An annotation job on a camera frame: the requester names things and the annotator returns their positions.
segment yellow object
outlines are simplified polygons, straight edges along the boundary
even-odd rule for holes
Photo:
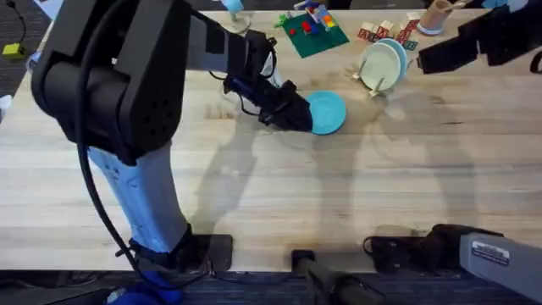
[[[3,47],[2,57],[7,59],[25,59],[26,50],[20,43],[5,45]]]

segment dark floor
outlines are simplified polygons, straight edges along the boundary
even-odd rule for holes
[[[269,305],[302,305],[307,304],[308,294],[305,281],[302,279],[285,280],[286,274],[257,273],[257,274],[222,274],[226,280],[233,280],[243,284],[224,282],[207,278],[184,289],[185,305],[207,304],[269,304]],[[471,276],[470,274],[457,274],[448,276],[400,275],[384,276],[380,274],[358,274],[357,277],[364,284],[381,292],[391,301],[402,301],[403,304],[420,305],[467,305],[467,304],[514,304],[534,305],[534,302],[508,291],[496,284],[489,283]],[[47,284],[54,285],[58,277],[43,275],[41,280],[36,275],[29,280],[9,285],[4,281],[0,290],[0,304],[48,304],[53,301],[85,294],[103,288],[112,289],[116,286],[128,286],[136,281],[135,276],[129,272],[106,274],[99,280],[81,287],[67,287],[73,284],[57,284],[65,286],[57,289],[43,288],[17,288]],[[182,282],[190,278],[184,275],[177,279]]]
[[[190,0],[199,10],[222,9],[218,2]],[[299,0],[246,0],[246,9],[290,9]],[[19,11],[27,25],[24,41],[30,53],[36,49],[48,27],[47,17],[31,0],[17,0]],[[352,8],[422,8],[423,0],[353,0]],[[0,5],[0,46],[19,40],[21,26],[16,15]],[[0,58],[0,97],[14,94],[25,73],[23,62],[8,62]],[[120,286],[134,280],[132,273],[91,274],[99,279],[82,287],[69,287],[89,279],[87,273],[28,273],[0,271],[0,304],[47,304],[58,299],[95,291],[103,287]],[[284,274],[227,274],[243,282],[281,280]],[[383,276],[360,274],[374,288],[392,299],[409,304],[532,304],[529,300],[484,280],[469,275],[431,277],[421,275]],[[56,289],[31,286],[62,286]],[[274,285],[240,285],[205,279],[185,289],[185,304],[281,304],[307,303],[307,292],[302,280],[288,280]]]

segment wooden block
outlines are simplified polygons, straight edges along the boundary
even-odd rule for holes
[[[371,34],[369,35],[369,41],[370,42],[377,42],[380,37],[376,34],[379,31],[379,28],[377,25],[373,26],[373,29],[371,30]]]
[[[357,34],[358,37],[368,40],[369,36],[371,35],[371,31],[373,30],[374,25],[370,22],[363,22],[362,28],[359,30],[359,33]]]
[[[406,13],[406,17],[401,22],[401,25],[404,26],[406,30],[412,31],[416,29],[416,25],[418,25],[418,22],[420,22],[420,18],[420,14],[418,14],[418,12]]]
[[[384,20],[379,26],[376,35],[378,35],[380,38],[386,38],[390,34],[392,28],[393,24],[388,20]]]
[[[403,47],[409,51],[414,51],[414,49],[416,49],[417,46],[418,46],[418,42],[406,41],[403,43]]]
[[[406,50],[414,51],[418,46],[418,39],[415,35],[411,35],[402,45]]]
[[[402,30],[399,32],[395,38],[400,44],[405,43],[408,40],[408,37],[412,34],[411,30]]]

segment plate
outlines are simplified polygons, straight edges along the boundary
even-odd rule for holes
[[[305,98],[312,115],[312,133],[329,135],[336,132],[346,120],[345,101],[331,91],[317,91]]]
[[[407,74],[408,66],[408,58],[406,56],[407,51],[405,48],[397,40],[391,38],[380,39],[376,43],[385,43],[388,46],[393,47],[393,49],[397,52],[397,55],[399,55],[399,60],[401,61],[401,74],[399,75],[399,80],[402,80]]]
[[[393,47],[384,43],[375,43],[367,47],[360,56],[360,66],[367,60],[361,71],[365,86],[375,89],[381,79],[379,91],[390,89],[401,75],[401,61]]]

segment black cable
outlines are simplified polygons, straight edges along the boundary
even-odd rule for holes
[[[88,46],[86,47],[85,54],[83,55],[83,60],[81,62],[80,76],[77,83],[77,96],[79,97],[79,101],[77,101],[77,103],[75,104],[75,136],[77,139],[77,153],[79,155],[79,162],[81,166],[81,171],[83,173],[83,178],[85,179],[86,188],[92,199],[92,204],[94,205],[94,208],[96,209],[98,213],[98,216],[102,220],[109,234],[111,235],[111,237],[120,247],[120,250],[124,253],[126,258],[128,259],[128,262],[130,263],[130,266],[132,267],[134,272],[145,284],[155,289],[179,290],[183,287],[186,287],[190,284],[195,283],[198,280],[201,280],[203,277],[206,276],[206,274],[197,276],[196,278],[189,280],[188,282],[183,283],[178,286],[162,286],[149,280],[137,266],[136,259],[133,257],[130,250],[124,243],[122,237],[120,236],[118,231],[115,229],[113,223],[111,222],[111,219],[108,217],[108,214],[105,208],[103,207],[102,200],[100,199],[100,196],[97,192],[94,179],[92,178],[92,172],[91,172],[91,168],[88,161],[88,146],[86,145],[86,135],[85,135],[85,118],[86,118],[86,113],[87,113],[87,108],[88,108],[86,88],[88,86],[88,80],[90,78],[92,64],[94,63],[94,59],[97,54],[97,49],[100,47],[99,42],[103,39],[103,37],[109,31],[108,27],[111,25],[111,23],[114,22],[115,18],[117,17],[121,9],[126,4],[130,3],[131,1],[132,0],[118,0],[118,1],[113,2],[111,7],[108,9],[105,15],[102,16],[102,19],[99,21],[95,30],[93,31],[91,38],[88,42]]]
[[[20,23],[23,25],[23,35],[21,35],[19,39],[19,43],[23,42],[23,40],[26,37],[26,23],[25,19],[23,18],[23,15],[20,14],[19,10],[17,9],[17,5],[15,4],[14,0],[5,0],[5,4],[8,8],[11,8],[18,16]]]
[[[209,74],[215,79],[215,80],[226,80],[225,77],[218,77],[213,72],[209,71]]]
[[[252,115],[252,116],[258,116],[258,114],[255,114],[255,113],[253,113],[251,111],[246,110],[246,108],[245,108],[245,100],[243,99],[243,96],[241,94],[239,94],[239,92],[236,92],[236,93],[239,96],[239,99],[241,100],[241,110],[245,114]]]

